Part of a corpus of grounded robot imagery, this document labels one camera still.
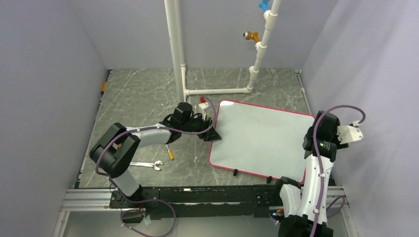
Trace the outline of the yellow marker pen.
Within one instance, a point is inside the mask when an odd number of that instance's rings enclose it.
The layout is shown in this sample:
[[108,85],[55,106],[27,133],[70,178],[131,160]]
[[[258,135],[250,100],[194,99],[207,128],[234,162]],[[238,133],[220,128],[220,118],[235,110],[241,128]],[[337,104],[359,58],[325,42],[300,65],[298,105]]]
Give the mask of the yellow marker pen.
[[169,154],[170,159],[171,159],[171,160],[174,160],[174,155],[173,155],[173,153],[172,153],[172,151],[171,151],[171,149],[170,149],[169,145],[166,145],[166,149],[167,149],[167,152],[168,152],[168,154]]

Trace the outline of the pink framed whiteboard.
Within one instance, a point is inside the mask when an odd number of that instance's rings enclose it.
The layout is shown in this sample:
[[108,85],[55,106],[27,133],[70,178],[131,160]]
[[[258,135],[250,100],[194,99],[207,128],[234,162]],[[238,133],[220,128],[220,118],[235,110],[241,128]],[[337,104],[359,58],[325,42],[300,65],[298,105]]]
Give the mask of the pink framed whiteboard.
[[304,136],[314,116],[222,100],[215,120],[221,140],[212,142],[209,163],[262,177],[305,178]]

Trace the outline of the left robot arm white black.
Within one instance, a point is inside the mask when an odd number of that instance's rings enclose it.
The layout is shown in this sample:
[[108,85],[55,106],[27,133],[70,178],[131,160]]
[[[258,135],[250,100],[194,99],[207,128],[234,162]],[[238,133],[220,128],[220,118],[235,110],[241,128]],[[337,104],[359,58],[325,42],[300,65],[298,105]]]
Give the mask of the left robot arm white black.
[[216,111],[208,97],[193,107],[180,102],[173,113],[161,122],[146,127],[125,127],[112,124],[89,152],[95,162],[95,172],[106,176],[123,195],[123,202],[129,207],[138,206],[143,197],[143,188],[129,170],[129,165],[140,148],[151,145],[167,145],[181,135],[197,135],[205,142],[221,140],[214,128],[214,121],[207,115],[207,109]]

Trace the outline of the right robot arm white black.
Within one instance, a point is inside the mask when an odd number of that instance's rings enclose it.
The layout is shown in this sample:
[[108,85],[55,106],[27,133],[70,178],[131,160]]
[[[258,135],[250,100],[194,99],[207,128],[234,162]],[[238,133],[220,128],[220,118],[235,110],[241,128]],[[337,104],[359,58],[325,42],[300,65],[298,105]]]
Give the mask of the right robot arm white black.
[[272,198],[284,207],[280,221],[280,237],[331,237],[333,229],[327,226],[327,190],[337,151],[348,148],[340,144],[337,128],[339,118],[319,111],[313,125],[304,136],[305,180],[281,177],[272,192]]

